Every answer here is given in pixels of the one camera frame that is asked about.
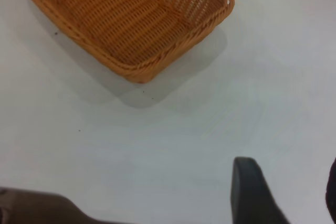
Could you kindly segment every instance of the basket rim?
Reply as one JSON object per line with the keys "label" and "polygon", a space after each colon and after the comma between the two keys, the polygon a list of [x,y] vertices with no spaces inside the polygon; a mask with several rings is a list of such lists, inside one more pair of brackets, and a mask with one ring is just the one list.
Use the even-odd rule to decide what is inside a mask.
{"label": "basket rim", "polygon": [[[99,46],[99,42],[92,38],[91,36],[83,33],[82,30],[77,28],[76,25],[74,25],[75,22],[72,22],[72,18],[68,15],[65,15],[67,12],[60,12],[59,10],[61,5],[55,6],[55,2],[53,0],[32,0],[38,7],[41,9],[41,11],[49,17],[49,19],[63,32],[69,36],[71,39],[73,39],[77,44],[79,44],[81,47],[83,47],[87,52],[92,54],[99,62],[102,64],[110,64],[112,63],[114,65],[113,68],[111,68],[116,73],[123,73],[127,72],[127,74],[134,74],[134,71],[141,71],[142,69],[146,69],[147,67],[156,63],[159,63],[161,60],[164,60],[166,55],[171,53],[175,48],[177,48],[182,42],[187,40],[189,37],[195,35],[201,28],[206,27],[208,24],[213,24],[214,26],[221,23],[233,10],[233,7],[235,5],[235,0],[229,0],[229,4],[227,3],[227,0],[223,0],[223,6],[219,8],[216,12],[209,15],[203,22],[198,24],[197,26],[190,29],[184,36],[178,38],[176,41],[172,42],[170,45],[165,47],[162,51],[158,52],[156,55],[152,56],[151,58],[137,64],[137,65],[129,65],[120,62],[118,59],[116,59],[111,53],[107,52],[103,46]],[[227,10],[227,13],[225,16],[220,17],[220,14]],[[75,39],[74,36],[70,35],[69,31],[71,30],[71,33],[74,33],[76,37],[78,37],[83,43],[81,44],[79,39]]]}

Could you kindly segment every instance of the rectangular basket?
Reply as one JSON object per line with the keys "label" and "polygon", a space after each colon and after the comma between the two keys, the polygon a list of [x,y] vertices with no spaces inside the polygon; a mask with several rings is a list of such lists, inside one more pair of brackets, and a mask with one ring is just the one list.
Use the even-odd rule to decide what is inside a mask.
{"label": "rectangular basket", "polygon": [[139,83],[205,38],[234,7],[234,0],[33,1],[102,64]]}

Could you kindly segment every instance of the white table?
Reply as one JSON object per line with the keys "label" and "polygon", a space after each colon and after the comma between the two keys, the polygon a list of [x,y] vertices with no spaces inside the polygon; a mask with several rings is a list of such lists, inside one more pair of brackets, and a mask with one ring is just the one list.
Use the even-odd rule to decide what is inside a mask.
{"label": "white table", "polygon": [[336,0],[236,0],[146,85],[57,31],[30,0],[0,0],[0,185],[104,220],[231,223],[232,161],[251,156],[292,223],[332,223]]}

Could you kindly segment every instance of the black object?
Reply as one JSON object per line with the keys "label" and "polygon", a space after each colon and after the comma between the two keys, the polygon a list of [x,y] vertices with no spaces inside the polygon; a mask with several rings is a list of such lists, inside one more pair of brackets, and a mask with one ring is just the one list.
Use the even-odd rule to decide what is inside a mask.
{"label": "black object", "polygon": [[330,169],[325,202],[332,220],[336,223],[336,159]]}
{"label": "black object", "polygon": [[252,158],[234,160],[231,207],[234,224],[289,224]]}

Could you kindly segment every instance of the woven pattern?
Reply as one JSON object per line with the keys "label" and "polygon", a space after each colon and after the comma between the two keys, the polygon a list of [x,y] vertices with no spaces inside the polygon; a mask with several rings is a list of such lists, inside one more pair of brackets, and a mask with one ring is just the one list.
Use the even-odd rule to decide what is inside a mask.
{"label": "woven pattern", "polygon": [[101,63],[140,83],[200,42],[234,7],[234,0],[33,1]]}

